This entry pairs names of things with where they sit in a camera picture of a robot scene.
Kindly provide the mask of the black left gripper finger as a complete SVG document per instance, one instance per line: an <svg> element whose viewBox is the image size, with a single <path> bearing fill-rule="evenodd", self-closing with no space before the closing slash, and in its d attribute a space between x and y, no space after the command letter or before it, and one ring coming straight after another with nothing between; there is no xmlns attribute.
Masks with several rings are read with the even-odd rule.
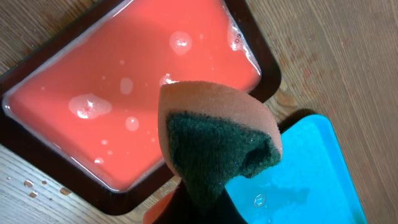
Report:
<svg viewBox="0 0 398 224"><path fill-rule="evenodd" d="M181 181L173 192L152 207L152 223L246 223L246 221L234 206L226 190L209 211L201 213Z"/></svg>

